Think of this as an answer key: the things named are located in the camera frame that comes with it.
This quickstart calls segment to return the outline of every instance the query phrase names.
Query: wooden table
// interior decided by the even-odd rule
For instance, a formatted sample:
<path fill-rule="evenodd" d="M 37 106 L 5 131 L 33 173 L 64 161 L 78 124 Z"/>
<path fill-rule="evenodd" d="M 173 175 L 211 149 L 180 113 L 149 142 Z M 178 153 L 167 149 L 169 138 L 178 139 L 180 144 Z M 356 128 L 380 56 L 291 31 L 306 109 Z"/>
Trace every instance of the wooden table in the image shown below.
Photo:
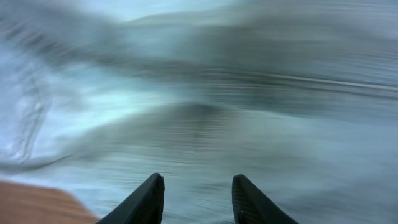
<path fill-rule="evenodd" d="M 0 182 L 1 224 L 87 224 L 98 218 L 55 189 Z"/>

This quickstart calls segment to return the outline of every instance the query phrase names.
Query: fabric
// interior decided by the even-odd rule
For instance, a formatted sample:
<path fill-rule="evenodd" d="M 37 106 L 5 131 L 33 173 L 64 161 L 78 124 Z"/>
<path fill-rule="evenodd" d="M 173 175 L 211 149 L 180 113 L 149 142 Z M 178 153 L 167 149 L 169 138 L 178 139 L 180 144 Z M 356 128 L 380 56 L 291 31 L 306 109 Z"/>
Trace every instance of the fabric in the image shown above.
<path fill-rule="evenodd" d="M 393 3 L 95 2 L 0 0 L 2 179 L 103 217 L 159 172 L 163 223 L 231 223 L 244 174 L 299 223 L 398 222 Z"/>

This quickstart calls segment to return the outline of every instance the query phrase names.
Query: brown wooden surface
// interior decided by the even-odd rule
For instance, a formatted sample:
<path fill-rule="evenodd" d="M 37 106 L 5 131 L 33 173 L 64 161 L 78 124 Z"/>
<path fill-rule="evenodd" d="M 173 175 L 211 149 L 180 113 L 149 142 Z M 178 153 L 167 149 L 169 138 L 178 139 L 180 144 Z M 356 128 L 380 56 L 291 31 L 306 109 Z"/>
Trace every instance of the brown wooden surface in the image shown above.
<path fill-rule="evenodd" d="M 87 224 L 97 221 L 77 200 L 59 190 L 0 182 L 1 224 Z"/>

